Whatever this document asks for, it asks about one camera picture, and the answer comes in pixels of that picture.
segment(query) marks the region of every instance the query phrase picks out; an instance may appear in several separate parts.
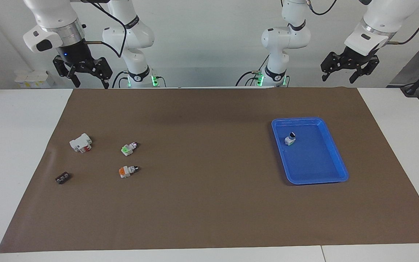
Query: green indicator light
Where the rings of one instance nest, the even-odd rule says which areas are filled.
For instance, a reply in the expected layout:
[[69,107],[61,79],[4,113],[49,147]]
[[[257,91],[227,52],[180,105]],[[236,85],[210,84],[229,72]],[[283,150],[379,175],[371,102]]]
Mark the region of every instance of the green indicator light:
[[158,80],[155,76],[151,76],[151,81],[153,81],[153,86],[158,86]]
[[258,78],[258,79],[259,79],[259,81],[256,82],[256,85],[257,86],[263,86],[264,75],[261,75],[261,77]]

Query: plastic tray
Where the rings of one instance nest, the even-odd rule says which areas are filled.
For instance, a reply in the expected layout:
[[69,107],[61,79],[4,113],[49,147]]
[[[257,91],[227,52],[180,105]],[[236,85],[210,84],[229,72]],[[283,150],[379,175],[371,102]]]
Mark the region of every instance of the plastic tray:
[[[293,184],[322,184],[349,179],[344,161],[321,118],[280,118],[272,129],[287,179]],[[291,132],[294,144],[284,142]]]

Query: black band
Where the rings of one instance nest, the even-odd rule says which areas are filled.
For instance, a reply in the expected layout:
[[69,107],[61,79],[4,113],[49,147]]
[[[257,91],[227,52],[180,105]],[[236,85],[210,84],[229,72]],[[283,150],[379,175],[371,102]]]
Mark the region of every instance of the black band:
[[130,29],[130,28],[134,27],[136,24],[138,24],[139,21],[140,21],[140,18],[138,16],[136,16],[132,21],[130,21],[130,23],[125,25],[125,28]]
[[290,27],[292,28],[292,30],[294,30],[294,31],[300,31],[300,30],[302,30],[302,29],[305,27],[305,25],[306,25],[306,20],[305,20],[305,21],[303,21],[303,24],[299,25],[298,27],[295,27],[294,25],[289,24],[289,26],[290,26]]
[[364,5],[369,5],[372,0],[359,0],[359,1],[360,1],[360,3],[362,3]]
[[266,68],[264,69],[264,71],[266,71],[266,74],[267,74],[270,78],[272,78],[274,82],[279,82],[279,81],[281,81],[281,80],[282,80],[282,78],[286,75],[286,72],[287,72],[287,70],[285,70],[285,71],[284,71],[284,73],[277,74],[277,73],[271,72],[271,71],[268,69],[268,66],[266,66]]
[[145,72],[140,73],[138,75],[134,74],[134,73],[128,73],[128,75],[135,81],[135,82],[142,82],[148,75],[150,74],[150,67],[148,66],[148,68],[145,70]]
[[80,1],[82,1],[82,2],[84,2],[84,3],[90,3],[90,2],[92,2],[92,3],[95,3],[95,4],[107,4],[108,2],[109,2],[109,0],[90,0],[90,1],[87,1],[87,0],[80,0]]
[[56,50],[61,58],[67,63],[75,64],[82,61],[93,60],[90,48],[85,43],[85,38],[73,45],[58,47]]

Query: white wall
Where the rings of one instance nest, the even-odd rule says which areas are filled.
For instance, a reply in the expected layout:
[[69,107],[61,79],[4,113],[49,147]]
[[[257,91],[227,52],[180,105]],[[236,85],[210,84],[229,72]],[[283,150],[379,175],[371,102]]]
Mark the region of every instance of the white wall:
[[[324,10],[331,1],[313,1]],[[148,63],[164,76],[168,86],[232,86],[248,70],[257,70],[267,55],[261,45],[263,30],[285,25],[279,0],[134,0],[142,21],[153,29],[156,43],[144,50]],[[88,40],[100,40],[103,28],[115,25],[94,7],[73,3],[86,29]],[[344,40],[361,20],[366,7],[357,0],[339,0],[324,16],[309,13],[312,39],[307,48],[291,50],[288,74],[291,86],[352,86],[351,71],[340,71],[321,81],[320,64],[329,52],[341,53]],[[394,40],[406,40],[419,25],[419,9]],[[0,30],[29,66],[56,74],[52,59],[56,51],[31,53],[22,35],[35,26],[35,19],[22,0],[0,0]],[[115,74],[126,68],[122,60],[103,46],[92,46],[94,57],[105,56]],[[381,64],[371,76],[356,81],[357,87],[385,87],[419,50],[419,34],[403,46],[387,46],[378,52]],[[0,63],[0,68],[14,66]],[[100,88],[99,80],[79,75],[83,88]],[[55,78],[59,87],[73,87]]]

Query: white toy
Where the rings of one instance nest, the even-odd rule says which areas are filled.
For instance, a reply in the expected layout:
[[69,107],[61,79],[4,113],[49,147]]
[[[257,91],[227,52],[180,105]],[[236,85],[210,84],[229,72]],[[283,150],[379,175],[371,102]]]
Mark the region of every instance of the white toy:
[[138,169],[138,166],[124,166],[123,168],[119,169],[119,174],[121,175],[121,178],[128,178],[131,174],[137,172]]
[[291,144],[293,144],[296,141],[295,138],[295,133],[292,132],[288,137],[286,137],[286,139],[284,140],[284,142],[286,143],[286,145],[290,146]]
[[126,144],[122,147],[121,152],[124,154],[124,156],[130,156],[133,153],[133,150],[137,148],[138,143],[132,142],[131,144]]
[[76,152],[85,153],[92,149],[92,140],[90,137],[83,133],[78,139],[69,142],[72,149]]

